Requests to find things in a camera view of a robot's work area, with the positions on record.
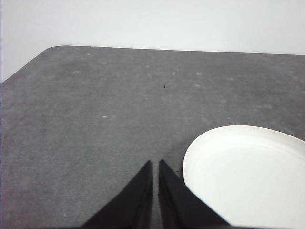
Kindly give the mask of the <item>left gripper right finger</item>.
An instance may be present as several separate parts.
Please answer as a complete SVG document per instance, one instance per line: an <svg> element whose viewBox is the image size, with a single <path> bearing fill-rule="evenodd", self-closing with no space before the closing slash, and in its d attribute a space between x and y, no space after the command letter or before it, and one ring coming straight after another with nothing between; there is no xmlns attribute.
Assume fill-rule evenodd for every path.
<svg viewBox="0 0 305 229"><path fill-rule="evenodd" d="M202 202L169 165L159 162L159 202L165 229L222 229L230 224Z"/></svg>

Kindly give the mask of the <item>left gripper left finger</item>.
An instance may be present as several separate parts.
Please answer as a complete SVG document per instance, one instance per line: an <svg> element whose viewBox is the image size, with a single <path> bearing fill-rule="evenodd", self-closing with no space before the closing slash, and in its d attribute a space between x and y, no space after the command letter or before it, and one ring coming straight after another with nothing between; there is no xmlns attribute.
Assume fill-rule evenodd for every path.
<svg viewBox="0 0 305 229"><path fill-rule="evenodd" d="M148 160L125 188L82 229L148 229L153 205L153 163Z"/></svg>

